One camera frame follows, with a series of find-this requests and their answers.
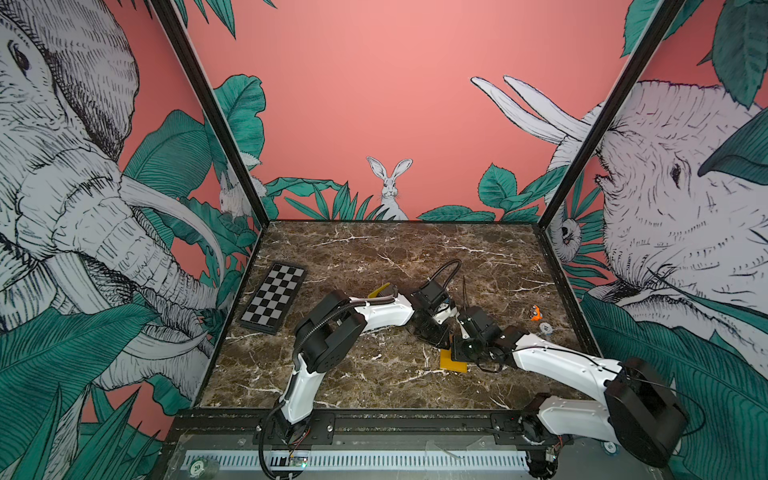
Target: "pink wall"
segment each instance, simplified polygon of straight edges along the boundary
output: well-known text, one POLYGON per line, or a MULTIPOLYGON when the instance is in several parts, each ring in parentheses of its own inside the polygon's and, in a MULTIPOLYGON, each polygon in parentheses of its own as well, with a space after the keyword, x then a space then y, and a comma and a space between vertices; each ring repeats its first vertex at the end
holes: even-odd
MULTIPOLYGON (((603 101, 626 58, 630 0, 360 2, 233 0, 237 39, 192 2, 188 31, 214 87, 233 74, 263 81, 266 143, 253 175, 349 180, 379 195, 366 156, 397 181, 414 220, 445 204, 483 210, 477 184, 493 163, 525 186, 554 145, 519 130, 469 79, 503 75, 581 117, 603 101)), ((502 87, 514 95, 509 87, 502 87)), ((301 218, 277 199, 280 216, 301 218)))

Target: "brown marble tabletop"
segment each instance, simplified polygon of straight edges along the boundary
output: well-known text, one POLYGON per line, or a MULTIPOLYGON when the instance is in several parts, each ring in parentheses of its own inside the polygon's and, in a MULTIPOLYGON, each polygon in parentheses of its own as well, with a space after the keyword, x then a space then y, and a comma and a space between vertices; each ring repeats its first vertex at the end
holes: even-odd
MULTIPOLYGON (((462 270, 449 292, 462 305, 462 275, 468 302, 481 306, 503 329, 532 332, 538 305, 554 327, 549 340, 581 350, 532 229, 526 225, 428 223, 272 222, 264 234, 247 295, 225 333, 201 407, 272 407, 291 373, 293 329, 329 291, 367 296, 392 282, 414 290, 444 262, 459 258, 462 270), (255 333, 237 322, 272 260, 307 268, 293 306, 275 335, 255 333)), ((346 358, 329 371, 315 407, 344 409, 519 409, 537 392, 582 398, 548 377, 505 368, 467 373, 439 368, 440 351, 405 328, 364 333, 346 358)))

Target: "checkerboard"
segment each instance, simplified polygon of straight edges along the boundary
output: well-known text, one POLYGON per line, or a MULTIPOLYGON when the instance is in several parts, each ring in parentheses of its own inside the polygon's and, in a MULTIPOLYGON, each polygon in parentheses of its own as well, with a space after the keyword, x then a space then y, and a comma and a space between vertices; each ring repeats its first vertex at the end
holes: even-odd
POLYGON ((240 324, 275 335, 283 325, 305 276, 306 269, 302 266, 272 262, 243 318, 240 319, 240 324))

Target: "elephant eye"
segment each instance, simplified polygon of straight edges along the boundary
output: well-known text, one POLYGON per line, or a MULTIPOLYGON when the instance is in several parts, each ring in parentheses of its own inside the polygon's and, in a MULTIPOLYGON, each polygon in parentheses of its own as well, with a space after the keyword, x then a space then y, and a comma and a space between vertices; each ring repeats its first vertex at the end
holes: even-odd
POLYGON ((670 175, 672 176, 672 180, 674 181, 674 184, 677 186, 677 188, 680 188, 680 165, 675 164, 674 167, 672 167, 672 171, 670 172, 670 175))
POLYGON ((27 70, 29 70, 29 59, 27 58, 27 55, 24 55, 22 51, 18 49, 18 44, 14 43, 12 40, 8 42, 8 51, 11 52, 17 66, 22 70, 24 76, 26 76, 27 70))

